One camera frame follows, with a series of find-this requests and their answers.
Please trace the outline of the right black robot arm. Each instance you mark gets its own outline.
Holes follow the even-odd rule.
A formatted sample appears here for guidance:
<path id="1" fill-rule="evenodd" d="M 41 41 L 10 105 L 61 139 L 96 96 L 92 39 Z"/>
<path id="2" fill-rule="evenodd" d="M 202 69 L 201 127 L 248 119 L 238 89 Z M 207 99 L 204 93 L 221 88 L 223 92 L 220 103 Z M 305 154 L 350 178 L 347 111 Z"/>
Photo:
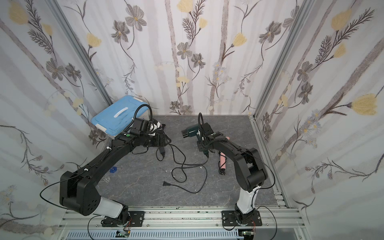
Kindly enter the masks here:
<path id="1" fill-rule="evenodd" d="M 261 226 L 261 217 L 255 210 L 254 203 L 258 191 L 268 178 L 268 173 L 264 168 L 264 162 L 259 159 L 258 150 L 240 147 L 222 133 L 215 133 L 211 126 L 204 122 L 201 113 L 198 115 L 197 138 L 199 151 L 206 156 L 209 156 L 211 150 L 217 150 L 234 164 L 236 179 L 241 187 L 234 211 L 238 225 L 246 226 L 252 223 L 257 227 Z"/>

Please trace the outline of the dark green hair dryer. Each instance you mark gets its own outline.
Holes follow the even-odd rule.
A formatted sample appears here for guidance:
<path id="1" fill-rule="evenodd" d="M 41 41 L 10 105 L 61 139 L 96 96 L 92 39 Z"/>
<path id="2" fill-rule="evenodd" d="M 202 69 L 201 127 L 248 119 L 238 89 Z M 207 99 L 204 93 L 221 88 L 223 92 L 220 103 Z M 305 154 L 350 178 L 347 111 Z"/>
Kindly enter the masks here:
<path id="1" fill-rule="evenodd" d="M 193 125 L 182 130 L 183 138 L 192 138 L 197 137 L 197 146 L 200 152 L 203 152 L 204 155 L 209 158 L 209 151 L 203 147 L 202 137 L 200 135 L 199 125 Z"/>

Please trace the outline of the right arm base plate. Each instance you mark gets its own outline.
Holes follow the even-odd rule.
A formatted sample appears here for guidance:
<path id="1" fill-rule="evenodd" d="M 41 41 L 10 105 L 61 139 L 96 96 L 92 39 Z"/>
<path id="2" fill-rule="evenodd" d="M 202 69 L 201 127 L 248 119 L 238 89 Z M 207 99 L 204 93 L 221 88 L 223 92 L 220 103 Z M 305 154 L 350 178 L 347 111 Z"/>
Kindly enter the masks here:
<path id="1" fill-rule="evenodd" d="M 242 214 L 240 211 L 222 211 L 222 224 L 224 227 L 260 227 L 263 225 L 259 211 Z"/>

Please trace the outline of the pink hair dryer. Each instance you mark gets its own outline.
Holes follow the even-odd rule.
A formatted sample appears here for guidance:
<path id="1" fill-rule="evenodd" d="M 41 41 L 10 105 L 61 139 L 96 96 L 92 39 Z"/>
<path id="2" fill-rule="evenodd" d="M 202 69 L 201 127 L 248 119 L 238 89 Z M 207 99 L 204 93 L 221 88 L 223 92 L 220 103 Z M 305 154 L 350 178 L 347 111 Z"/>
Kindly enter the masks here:
<path id="1" fill-rule="evenodd" d="M 226 174 L 226 164 L 227 164 L 227 156 L 224 153 L 219 152 L 218 166 L 219 166 L 219 174 L 220 175 Z"/>

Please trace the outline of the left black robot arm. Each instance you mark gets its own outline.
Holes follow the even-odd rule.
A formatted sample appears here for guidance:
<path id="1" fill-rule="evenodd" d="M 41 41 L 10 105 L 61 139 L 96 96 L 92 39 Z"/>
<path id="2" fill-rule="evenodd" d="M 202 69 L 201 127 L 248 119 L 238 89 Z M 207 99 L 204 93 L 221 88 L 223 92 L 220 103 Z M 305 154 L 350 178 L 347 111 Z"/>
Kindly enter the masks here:
<path id="1" fill-rule="evenodd" d="M 125 227 L 132 217 L 129 207 L 103 198 L 97 185 L 102 177 L 136 147 L 165 147 L 172 141 L 163 125 L 152 116 L 148 120 L 134 117 L 102 153 L 75 172 L 65 172 L 60 180 L 60 204 L 83 216 L 103 216 L 104 227 Z"/>

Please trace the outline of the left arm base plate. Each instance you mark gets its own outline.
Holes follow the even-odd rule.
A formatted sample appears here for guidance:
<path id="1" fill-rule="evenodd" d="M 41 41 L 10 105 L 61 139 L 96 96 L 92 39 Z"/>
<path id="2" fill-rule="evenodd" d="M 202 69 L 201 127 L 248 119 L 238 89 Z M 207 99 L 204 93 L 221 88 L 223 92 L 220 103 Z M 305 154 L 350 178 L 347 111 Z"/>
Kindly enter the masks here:
<path id="1" fill-rule="evenodd" d="M 141 227 L 145 218 L 145 211 L 122 211 L 117 218 L 104 217 L 103 227 Z"/>

